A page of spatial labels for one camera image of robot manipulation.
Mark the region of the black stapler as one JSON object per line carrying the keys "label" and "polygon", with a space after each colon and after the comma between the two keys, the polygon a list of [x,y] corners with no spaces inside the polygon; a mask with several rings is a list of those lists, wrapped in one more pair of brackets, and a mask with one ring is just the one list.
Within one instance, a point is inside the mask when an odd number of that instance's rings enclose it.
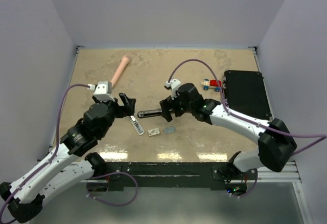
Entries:
{"label": "black stapler", "polygon": [[162,114],[161,109],[144,110],[144,111],[139,111],[137,113],[137,117],[142,119],[142,118],[158,117],[161,116],[161,114]]}

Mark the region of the staple tray with staples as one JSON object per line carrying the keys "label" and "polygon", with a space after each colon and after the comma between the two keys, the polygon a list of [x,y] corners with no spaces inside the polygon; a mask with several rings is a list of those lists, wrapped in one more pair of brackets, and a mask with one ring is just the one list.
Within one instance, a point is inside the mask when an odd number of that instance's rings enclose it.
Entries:
{"label": "staple tray with staples", "polygon": [[174,133],[176,131],[175,126],[166,127],[163,129],[164,134]]}

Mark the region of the grey staple box sleeve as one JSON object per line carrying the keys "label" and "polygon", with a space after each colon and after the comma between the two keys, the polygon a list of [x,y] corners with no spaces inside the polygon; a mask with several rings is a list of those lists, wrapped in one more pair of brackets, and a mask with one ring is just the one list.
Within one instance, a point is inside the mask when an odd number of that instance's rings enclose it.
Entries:
{"label": "grey staple box sleeve", "polygon": [[160,130],[159,128],[153,128],[153,129],[149,129],[148,130],[148,135],[151,136],[155,136],[155,135],[159,135],[160,134]]}

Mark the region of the light blue small stapler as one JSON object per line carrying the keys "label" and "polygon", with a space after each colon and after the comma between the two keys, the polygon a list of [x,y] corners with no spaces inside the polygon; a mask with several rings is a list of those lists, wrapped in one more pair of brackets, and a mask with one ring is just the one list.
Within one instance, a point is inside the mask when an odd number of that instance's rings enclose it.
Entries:
{"label": "light blue small stapler", "polygon": [[130,122],[133,125],[136,132],[138,133],[138,135],[141,136],[144,134],[144,130],[141,127],[141,125],[139,124],[138,120],[135,118],[135,116],[130,116]]}

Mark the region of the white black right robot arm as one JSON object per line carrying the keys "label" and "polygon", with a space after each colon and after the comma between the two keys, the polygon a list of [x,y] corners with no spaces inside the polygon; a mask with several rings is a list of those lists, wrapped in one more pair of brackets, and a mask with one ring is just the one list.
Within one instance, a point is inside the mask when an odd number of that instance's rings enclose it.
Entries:
{"label": "white black right robot arm", "polygon": [[172,121],[172,115],[189,113],[200,122],[227,128],[257,144],[256,150],[239,151],[218,169],[226,178],[238,180],[247,171],[260,167],[281,172],[297,147],[280,119],[270,122],[225,109],[217,100],[204,99],[192,83],[182,84],[173,79],[165,83],[165,88],[171,94],[160,101],[160,106],[162,117],[168,122]]}

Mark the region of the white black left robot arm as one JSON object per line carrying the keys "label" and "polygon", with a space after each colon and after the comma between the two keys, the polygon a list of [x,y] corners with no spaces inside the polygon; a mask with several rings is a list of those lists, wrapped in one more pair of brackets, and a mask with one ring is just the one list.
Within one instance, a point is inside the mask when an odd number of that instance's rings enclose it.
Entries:
{"label": "white black left robot arm", "polygon": [[133,115],[136,99],[120,93],[123,105],[117,99],[94,104],[81,119],[60,139],[56,148],[20,179],[1,183],[1,197],[5,207],[19,223],[38,215],[51,193],[59,191],[51,180],[56,178],[65,187],[77,179],[101,179],[106,173],[106,163],[96,152],[89,150],[105,137],[117,118]]}

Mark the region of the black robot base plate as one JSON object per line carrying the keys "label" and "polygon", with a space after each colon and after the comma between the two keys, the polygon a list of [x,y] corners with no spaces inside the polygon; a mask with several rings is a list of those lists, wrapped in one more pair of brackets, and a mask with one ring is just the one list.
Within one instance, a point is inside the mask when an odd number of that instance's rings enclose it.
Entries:
{"label": "black robot base plate", "polygon": [[207,188],[226,190],[257,179],[254,169],[245,173],[224,174],[226,162],[107,162],[93,177],[107,184],[109,191],[122,191],[137,184],[140,188]]}

